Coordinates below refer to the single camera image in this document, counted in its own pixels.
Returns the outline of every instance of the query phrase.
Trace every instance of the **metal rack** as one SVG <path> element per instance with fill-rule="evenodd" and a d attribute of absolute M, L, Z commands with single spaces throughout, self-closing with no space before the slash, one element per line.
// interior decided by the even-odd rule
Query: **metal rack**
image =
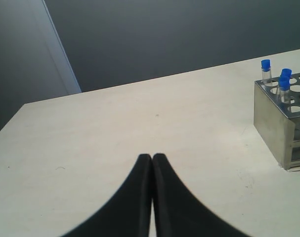
<path fill-rule="evenodd" d="M 254 126 L 285 170 L 300 166 L 300 73 L 291 78 L 290 104 L 276 94 L 279 78 L 272 86 L 254 83 Z"/>

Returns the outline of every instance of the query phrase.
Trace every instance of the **dark background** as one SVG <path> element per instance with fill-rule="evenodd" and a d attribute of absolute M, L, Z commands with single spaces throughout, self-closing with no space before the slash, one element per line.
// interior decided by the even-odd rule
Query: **dark background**
<path fill-rule="evenodd" d="M 82 91 L 300 49 L 300 0 L 45 2 Z"/>

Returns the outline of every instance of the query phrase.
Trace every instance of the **blue screw cap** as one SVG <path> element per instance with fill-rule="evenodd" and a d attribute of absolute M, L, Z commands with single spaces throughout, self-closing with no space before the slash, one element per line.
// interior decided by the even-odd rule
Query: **blue screw cap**
<path fill-rule="evenodd" d="M 262 64 L 262 70 L 268 72 L 270 70 L 270 60 L 264 59 L 260 62 Z"/>
<path fill-rule="evenodd" d="M 282 75 L 279 78 L 279 88 L 281 90 L 289 90 L 290 89 L 290 82 L 289 82 L 289 77 Z"/>
<path fill-rule="evenodd" d="M 292 70 L 289 69 L 289 68 L 284 68 L 284 69 L 282 70 L 282 73 L 281 73 L 280 76 L 282 76 L 282 75 L 285 75 L 285 76 L 287 76 L 287 77 L 290 78 L 291 75 L 292 75 Z"/>

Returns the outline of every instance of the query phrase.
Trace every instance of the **white table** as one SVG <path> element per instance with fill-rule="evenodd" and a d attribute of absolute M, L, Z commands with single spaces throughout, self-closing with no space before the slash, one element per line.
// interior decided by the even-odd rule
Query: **white table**
<path fill-rule="evenodd" d="M 273 76 L 300 72 L 300 50 L 265 58 Z M 261 59 L 24 105 L 0 132 L 0 237 L 62 235 L 156 152 L 230 224 L 300 236 L 300 172 L 280 168 L 253 126 Z"/>

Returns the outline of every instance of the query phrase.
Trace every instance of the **gray wall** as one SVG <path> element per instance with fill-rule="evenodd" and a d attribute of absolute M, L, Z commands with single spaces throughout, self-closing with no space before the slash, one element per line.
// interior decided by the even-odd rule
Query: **gray wall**
<path fill-rule="evenodd" d="M 25 103 L 80 92 L 59 44 L 42 0 L 0 0 L 0 130 Z"/>
<path fill-rule="evenodd" d="M 300 48 L 300 0 L 45 0 L 83 91 Z"/>

